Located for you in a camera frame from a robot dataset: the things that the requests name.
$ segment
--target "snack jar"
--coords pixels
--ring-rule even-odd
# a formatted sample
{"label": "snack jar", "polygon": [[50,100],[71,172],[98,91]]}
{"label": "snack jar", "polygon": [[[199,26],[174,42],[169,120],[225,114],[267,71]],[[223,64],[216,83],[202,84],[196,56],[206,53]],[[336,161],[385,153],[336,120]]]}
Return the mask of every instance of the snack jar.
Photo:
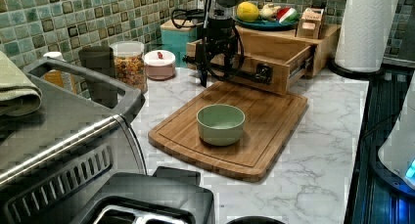
{"label": "snack jar", "polygon": [[138,41],[120,41],[111,45],[114,51],[115,76],[119,81],[147,92],[144,69],[144,44]]}

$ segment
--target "white countertop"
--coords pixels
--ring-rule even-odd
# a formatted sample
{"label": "white countertop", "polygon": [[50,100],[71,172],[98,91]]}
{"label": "white countertop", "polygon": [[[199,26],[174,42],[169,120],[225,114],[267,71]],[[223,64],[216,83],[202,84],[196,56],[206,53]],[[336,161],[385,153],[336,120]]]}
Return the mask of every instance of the white countertop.
{"label": "white countertop", "polygon": [[299,80],[290,91],[308,98],[308,108],[271,171],[258,183],[208,172],[153,147],[148,132],[205,88],[196,72],[186,68],[177,68],[170,80],[148,84],[146,103],[132,122],[148,173],[159,166],[201,172],[201,187],[214,193],[217,224],[250,215],[286,224],[344,222],[368,82],[327,69],[313,79]]}

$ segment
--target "dish towel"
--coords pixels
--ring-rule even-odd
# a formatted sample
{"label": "dish towel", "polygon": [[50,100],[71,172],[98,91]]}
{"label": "dish towel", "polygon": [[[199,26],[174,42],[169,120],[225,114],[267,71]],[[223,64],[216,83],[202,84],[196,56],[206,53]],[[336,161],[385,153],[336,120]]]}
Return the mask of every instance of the dish towel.
{"label": "dish towel", "polygon": [[42,92],[0,52],[0,116],[21,116],[40,108]]}

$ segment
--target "wooden cutting board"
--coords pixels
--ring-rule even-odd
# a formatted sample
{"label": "wooden cutting board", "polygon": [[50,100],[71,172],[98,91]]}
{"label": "wooden cutting board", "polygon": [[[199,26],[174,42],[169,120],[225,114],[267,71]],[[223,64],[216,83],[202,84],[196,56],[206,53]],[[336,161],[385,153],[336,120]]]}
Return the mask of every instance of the wooden cutting board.
{"label": "wooden cutting board", "polygon": [[[241,109],[246,117],[243,138],[216,147],[198,133],[197,112],[211,104]],[[160,150],[203,169],[241,180],[258,181],[267,172],[300,121],[307,99],[279,96],[249,86],[216,82],[149,132]]]}

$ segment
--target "green box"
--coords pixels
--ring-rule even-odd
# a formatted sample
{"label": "green box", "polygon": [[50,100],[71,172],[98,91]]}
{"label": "green box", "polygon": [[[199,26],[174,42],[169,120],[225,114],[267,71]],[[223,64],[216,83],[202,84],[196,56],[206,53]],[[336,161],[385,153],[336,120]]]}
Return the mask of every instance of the green box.
{"label": "green box", "polygon": [[171,20],[161,25],[162,48],[174,54],[177,67],[187,66],[182,61],[183,56],[186,55],[186,45],[188,42],[193,42],[197,39],[198,30],[196,28],[176,28]]}

